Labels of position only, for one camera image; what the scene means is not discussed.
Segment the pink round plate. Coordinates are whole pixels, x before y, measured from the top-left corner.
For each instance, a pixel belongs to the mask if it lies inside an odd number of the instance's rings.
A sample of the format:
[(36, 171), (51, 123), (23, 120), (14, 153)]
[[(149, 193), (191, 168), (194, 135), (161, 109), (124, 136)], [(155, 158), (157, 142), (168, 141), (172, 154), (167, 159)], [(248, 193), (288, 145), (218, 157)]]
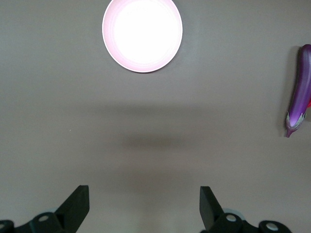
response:
[(175, 57), (183, 24), (173, 0), (111, 0), (102, 35), (108, 53), (120, 66), (150, 73)]

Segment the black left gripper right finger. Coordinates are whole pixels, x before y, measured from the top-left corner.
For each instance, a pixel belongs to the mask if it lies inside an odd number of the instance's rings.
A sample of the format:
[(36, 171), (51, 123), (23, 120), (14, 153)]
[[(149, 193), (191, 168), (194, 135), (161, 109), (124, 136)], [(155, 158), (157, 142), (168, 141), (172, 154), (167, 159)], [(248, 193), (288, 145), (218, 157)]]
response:
[(225, 212), (209, 186), (200, 187), (199, 210), (205, 229), (200, 233), (291, 233), (284, 224), (264, 220), (257, 227), (233, 212)]

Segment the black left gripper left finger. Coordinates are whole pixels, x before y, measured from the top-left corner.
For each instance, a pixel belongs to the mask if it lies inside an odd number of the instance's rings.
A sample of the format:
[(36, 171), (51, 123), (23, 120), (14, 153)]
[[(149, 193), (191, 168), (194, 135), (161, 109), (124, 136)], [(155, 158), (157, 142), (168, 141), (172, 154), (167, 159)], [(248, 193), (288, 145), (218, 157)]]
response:
[(11, 220), (0, 220), (0, 233), (76, 233), (89, 212), (89, 187), (78, 186), (56, 209), (44, 212), (16, 227)]

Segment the purple eggplant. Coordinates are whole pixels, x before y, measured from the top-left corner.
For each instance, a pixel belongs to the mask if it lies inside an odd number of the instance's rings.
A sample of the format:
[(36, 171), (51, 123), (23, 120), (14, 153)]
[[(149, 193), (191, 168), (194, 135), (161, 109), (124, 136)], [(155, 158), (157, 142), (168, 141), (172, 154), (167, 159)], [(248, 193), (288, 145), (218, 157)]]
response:
[(299, 129), (306, 117), (306, 110), (311, 100), (311, 44), (301, 47), (298, 56), (297, 82), (294, 97), (286, 117), (286, 137)]

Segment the brown table cover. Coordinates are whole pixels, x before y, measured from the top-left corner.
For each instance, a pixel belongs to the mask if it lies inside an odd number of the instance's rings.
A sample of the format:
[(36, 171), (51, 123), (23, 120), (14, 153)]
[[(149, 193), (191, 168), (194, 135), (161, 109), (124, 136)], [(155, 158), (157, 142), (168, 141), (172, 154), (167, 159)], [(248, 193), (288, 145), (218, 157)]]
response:
[(311, 0), (174, 0), (183, 40), (134, 73), (102, 39), (109, 0), (0, 0), (0, 219), (57, 208), (78, 233), (199, 233), (201, 186), (252, 225), (311, 233), (311, 110), (285, 137)]

